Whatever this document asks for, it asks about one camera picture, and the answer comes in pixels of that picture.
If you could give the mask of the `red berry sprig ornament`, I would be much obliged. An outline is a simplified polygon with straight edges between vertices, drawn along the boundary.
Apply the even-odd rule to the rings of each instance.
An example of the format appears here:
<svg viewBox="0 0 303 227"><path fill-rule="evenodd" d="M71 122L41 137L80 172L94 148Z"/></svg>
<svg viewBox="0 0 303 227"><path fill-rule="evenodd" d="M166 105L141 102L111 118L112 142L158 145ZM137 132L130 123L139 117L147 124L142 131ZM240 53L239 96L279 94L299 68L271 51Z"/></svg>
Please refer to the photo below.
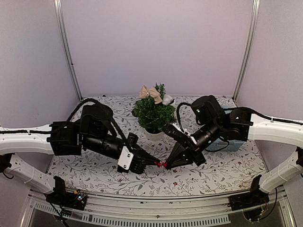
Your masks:
<svg viewBox="0 0 303 227"><path fill-rule="evenodd" d="M158 167L164 167L164 168L166 168L167 167L167 164L166 163L162 163L162 162L154 162L154 164L156 165L156 166L158 166Z"/></svg>

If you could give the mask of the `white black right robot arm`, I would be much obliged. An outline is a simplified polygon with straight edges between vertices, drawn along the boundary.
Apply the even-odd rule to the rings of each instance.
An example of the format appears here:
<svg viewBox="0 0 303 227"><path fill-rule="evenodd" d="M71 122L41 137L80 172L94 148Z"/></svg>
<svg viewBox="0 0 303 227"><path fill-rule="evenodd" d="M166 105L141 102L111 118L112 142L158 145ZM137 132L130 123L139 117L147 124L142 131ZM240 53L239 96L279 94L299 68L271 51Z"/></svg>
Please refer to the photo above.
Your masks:
<svg viewBox="0 0 303 227"><path fill-rule="evenodd" d="M276 187L303 172L303 124L289 119L266 116L247 107L223 109L213 95L203 96L190 104L200 129L189 133L180 124L163 128L176 144L166 160L166 169L206 162L203 150L217 139L267 140L296 146L290 157L273 170L253 179L245 195L248 206L255 206Z"/></svg>

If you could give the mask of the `white ribbed plant pot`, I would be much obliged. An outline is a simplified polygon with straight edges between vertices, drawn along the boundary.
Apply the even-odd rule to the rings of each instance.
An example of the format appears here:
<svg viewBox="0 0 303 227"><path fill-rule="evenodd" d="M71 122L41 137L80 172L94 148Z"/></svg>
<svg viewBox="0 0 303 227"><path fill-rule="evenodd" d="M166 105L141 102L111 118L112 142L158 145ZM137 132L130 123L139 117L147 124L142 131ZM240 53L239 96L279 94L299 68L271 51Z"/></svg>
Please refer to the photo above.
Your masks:
<svg viewBox="0 0 303 227"><path fill-rule="evenodd" d="M158 132L158 133L150 133L147 131L147 129L144 129L144 132L145 132L145 136L148 140L151 140L151 141L160 141L163 136L164 136L164 132Z"/></svg>

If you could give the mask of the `beige ribbon bow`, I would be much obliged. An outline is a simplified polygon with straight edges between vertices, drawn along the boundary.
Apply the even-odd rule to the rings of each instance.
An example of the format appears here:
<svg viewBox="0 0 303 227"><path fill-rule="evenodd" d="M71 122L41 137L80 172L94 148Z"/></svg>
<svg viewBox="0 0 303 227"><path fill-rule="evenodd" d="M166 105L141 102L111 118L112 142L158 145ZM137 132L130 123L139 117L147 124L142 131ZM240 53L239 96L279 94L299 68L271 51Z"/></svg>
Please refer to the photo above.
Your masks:
<svg viewBox="0 0 303 227"><path fill-rule="evenodd" d="M146 99L148 97L152 97L156 105L162 103L162 98L160 96L160 93L157 91L155 87L147 88L145 85L143 85L139 92L138 98Z"/></svg>

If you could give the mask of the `small green christmas tree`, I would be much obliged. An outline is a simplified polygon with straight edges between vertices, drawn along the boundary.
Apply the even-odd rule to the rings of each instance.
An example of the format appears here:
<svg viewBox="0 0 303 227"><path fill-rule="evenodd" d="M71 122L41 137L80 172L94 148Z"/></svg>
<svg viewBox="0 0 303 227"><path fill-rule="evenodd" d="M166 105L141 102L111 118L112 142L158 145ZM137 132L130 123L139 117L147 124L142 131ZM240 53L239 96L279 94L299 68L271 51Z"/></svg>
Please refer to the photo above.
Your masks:
<svg viewBox="0 0 303 227"><path fill-rule="evenodd" d="M167 94L164 84L155 84L153 87L157 89L162 99ZM163 105L160 103L156 105L152 97L146 99L138 98L133 110L137 114L136 118L139 125L150 133L161 132L165 125L173 124L177 121L175 116L176 108L173 104Z"/></svg>

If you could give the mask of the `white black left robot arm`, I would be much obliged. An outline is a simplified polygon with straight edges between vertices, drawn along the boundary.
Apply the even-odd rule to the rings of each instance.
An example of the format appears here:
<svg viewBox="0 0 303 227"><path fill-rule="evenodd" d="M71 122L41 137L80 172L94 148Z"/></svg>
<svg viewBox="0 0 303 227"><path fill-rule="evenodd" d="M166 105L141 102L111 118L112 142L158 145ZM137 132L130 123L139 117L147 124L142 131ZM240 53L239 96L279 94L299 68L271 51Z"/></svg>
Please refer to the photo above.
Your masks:
<svg viewBox="0 0 303 227"><path fill-rule="evenodd" d="M44 153L55 156L79 156L88 149L117 160L118 172L142 174L146 166L159 160L137 145L138 137L126 137L103 104L85 105L75 122L53 122L37 128L0 129L0 171L20 177L36 190L51 195L60 205L70 202L65 181L51 177L24 162L19 153Z"/></svg>

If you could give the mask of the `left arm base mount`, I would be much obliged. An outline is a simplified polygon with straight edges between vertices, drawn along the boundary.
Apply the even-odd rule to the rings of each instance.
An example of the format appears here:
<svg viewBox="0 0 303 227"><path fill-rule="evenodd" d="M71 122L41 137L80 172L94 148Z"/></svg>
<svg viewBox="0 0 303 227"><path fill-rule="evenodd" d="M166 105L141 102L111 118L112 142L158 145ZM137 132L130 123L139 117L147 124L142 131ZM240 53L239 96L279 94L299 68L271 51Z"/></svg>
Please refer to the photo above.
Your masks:
<svg viewBox="0 0 303 227"><path fill-rule="evenodd" d="M68 192L65 188L65 181L62 178L55 176L54 180L53 192L45 195L47 202L76 210L85 209L87 203L87 194L85 192L80 189Z"/></svg>

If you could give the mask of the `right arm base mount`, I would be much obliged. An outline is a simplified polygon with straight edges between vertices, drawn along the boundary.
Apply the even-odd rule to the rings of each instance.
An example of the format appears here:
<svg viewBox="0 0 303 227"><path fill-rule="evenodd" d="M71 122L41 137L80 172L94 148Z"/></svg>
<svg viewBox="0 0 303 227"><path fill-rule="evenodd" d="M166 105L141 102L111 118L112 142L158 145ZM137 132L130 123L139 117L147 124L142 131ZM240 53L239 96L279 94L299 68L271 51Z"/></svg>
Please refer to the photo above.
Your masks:
<svg viewBox="0 0 303 227"><path fill-rule="evenodd" d="M230 207L232 211L258 206L269 202L268 193L262 192L260 190L260 178L261 175L258 175L253 179L250 190L248 192L228 197L228 207Z"/></svg>

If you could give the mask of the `white cotton boll ornament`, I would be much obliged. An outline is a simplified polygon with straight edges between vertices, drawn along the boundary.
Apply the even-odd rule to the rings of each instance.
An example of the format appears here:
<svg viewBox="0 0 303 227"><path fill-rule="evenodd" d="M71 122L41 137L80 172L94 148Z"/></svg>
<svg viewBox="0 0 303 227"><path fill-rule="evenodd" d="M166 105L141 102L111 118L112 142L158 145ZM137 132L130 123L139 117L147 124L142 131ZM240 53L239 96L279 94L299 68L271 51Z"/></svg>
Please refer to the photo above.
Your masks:
<svg viewBox="0 0 303 227"><path fill-rule="evenodd" d="M174 103L174 99L172 98L172 96L165 94L163 99L162 99L162 104L163 105L171 105Z"/></svg>

